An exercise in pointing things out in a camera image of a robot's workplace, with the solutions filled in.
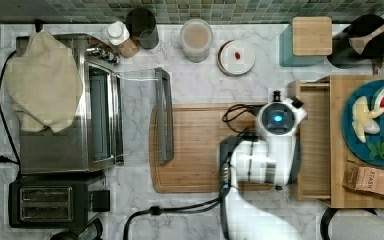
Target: banana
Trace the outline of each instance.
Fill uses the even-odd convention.
[[[373,109],[369,111],[367,98],[362,96],[354,102],[352,106],[352,127],[358,139],[363,143],[366,142],[365,133],[376,134],[380,131],[379,124],[373,119],[379,117],[384,113],[384,107]]]

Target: black canister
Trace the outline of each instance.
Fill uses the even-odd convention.
[[[146,8],[135,8],[126,16],[126,27],[143,48],[153,49],[159,37],[154,14]]]
[[[350,38],[364,37],[384,24],[384,19],[373,14],[363,15],[342,32],[333,37],[332,54],[327,59],[338,68],[351,68],[365,59],[381,58],[384,55],[384,32],[367,43],[362,54],[350,45]]]

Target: cork lid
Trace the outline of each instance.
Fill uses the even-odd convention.
[[[293,53],[296,56],[332,54],[332,19],[296,17],[292,20]]]

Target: wooden cutting board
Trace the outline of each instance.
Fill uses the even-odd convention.
[[[173,105],[174,158],[159,161],[156,108],[153,109],[149,131],[149,161],[152,182],[159,193],[218,192],[217,151],[220,141],[237,135],[222,122],[222,116],[234,104]],[[243,130],[254,126],[255,117],[245,113],[231,125]],[[243,191],[269,190],[272,186],[240,183]]]

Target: power cord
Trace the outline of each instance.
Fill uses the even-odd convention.
[[[141,216],[141,215],[147,215],[151,214],[152,216],[159,216],[163,213],[175,213],[175,214],[197,214],[197,213],[203,213],[206,211],[209,211],[213,208],[215,208],[217,205],[220,204],[220,201],[227,195],[228,192],[224,193],[223,195],[220,195],[219,197],[212,199],[207,202],[203,202],[200,204],[195,204],[195,205],[190,205],[190,206],[185,206],[185,207],[178,207],[178,208],[160,208],[159,206],[152,206],[148,210],[142,210],[133,213],[128,219],[126,224],[124,225],[124,232],[123,232],[123,240],[128,240],[129,239],[129,227],[130,223],[133,220],[133,218]],[[190,209],[196,209],[200,208],[206,205],[210,205],[208,207],[202,208],[202,209],[197,209],[197,210],[190,210]]]
[[[6,132],[7,136],[8,136],[9,143],[11,145],[12,151],[13,151],[14,156],[17,159],[17,161],[15,162],[13,160],[10,160],[7,157],[0,156],[0,163],[14,163],[14,164],[17,164],[18,165],[17,179],[20,179],[21,178],[20,156],[18,155],[17,149],[15,148],[14,141],[12,140],[12,136],[11,136],[11,133],[9,131],[8,125],[6,123],[5,115],[4,115],[4,112],[2,110],[2,105],[1,105],[1,89],[2,89],[2,82],[3,82],[3,79],[4,79],[4,74],[5,74],[6,66],[7,66],[7,63],[9,61],[9,59],[11,59],[15,55],[15,53],[16,53],[16,51],[13,51],[12,53],[9,54],[9,56],[5,60],[4,66],[2,67],[2,71],[1,71],[1,76],[0,76],[0,115],[1,115],[1,118],[2,118],[2,123],[3,123],[4,128],[5,128],[5,132]]]
[[[245,128],[244,130],[242,131],[239,131],[235,128],[233,128],[231,125],[230,125],[230,122],[232,122],[233,120],[237,119],[239,116],[241,116],[242,114],[248,112],[248,113],[251,113],[252,115],[254,116],[257,116],[258,112],[260,111],[261,107],[263,107],[265,104],[235,104],[233,106],[231,106],[227,111],[226,113],[223,115],[222,117],[222,121],[224,123],[227,124],[227,126],[230,128],[230,130],[238,133],[238,136],[240,136],[241,134],[244,134],[244,133],[252,133],[253,131],[249,130],[249,128]],[[237,113],[234,117],[232,118],[229,118],[229,114],[232,113],[232,112],[235,112],[235,111],[238,111],[238,110],[242,110],[240,111],[239,113]]]

